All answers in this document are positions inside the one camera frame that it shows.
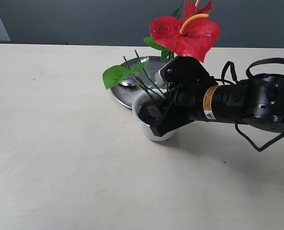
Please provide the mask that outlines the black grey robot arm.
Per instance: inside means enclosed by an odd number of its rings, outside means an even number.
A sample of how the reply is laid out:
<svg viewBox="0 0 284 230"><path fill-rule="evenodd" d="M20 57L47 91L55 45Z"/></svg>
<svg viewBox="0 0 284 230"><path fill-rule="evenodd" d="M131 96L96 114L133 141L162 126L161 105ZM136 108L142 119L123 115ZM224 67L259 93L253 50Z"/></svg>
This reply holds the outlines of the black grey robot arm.
<svg viewBox="0 0 284 230"><path fill-rule="evenodd" d="M249 125L284 135L284 76L259 74L236 84L212 76L174 84L171 98L148 106L155 136L194 121Z"/></svg>

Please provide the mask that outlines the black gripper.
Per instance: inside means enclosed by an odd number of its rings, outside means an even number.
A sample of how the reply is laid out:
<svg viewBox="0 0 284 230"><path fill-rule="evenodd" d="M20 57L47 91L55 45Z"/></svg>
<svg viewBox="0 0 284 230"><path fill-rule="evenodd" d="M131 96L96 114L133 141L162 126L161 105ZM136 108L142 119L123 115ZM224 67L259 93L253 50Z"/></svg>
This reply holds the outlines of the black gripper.
<svg viewBox="0 0 284 230"><path fill-rule="evenodd" d="M218 83L199 83L176 89L174 99L162 100L147 106L147 111L155 122L151 125L153 134L164 134L194 121L218 122L208 118L203 108L203 100L209 88L218 88Z"/></svg>

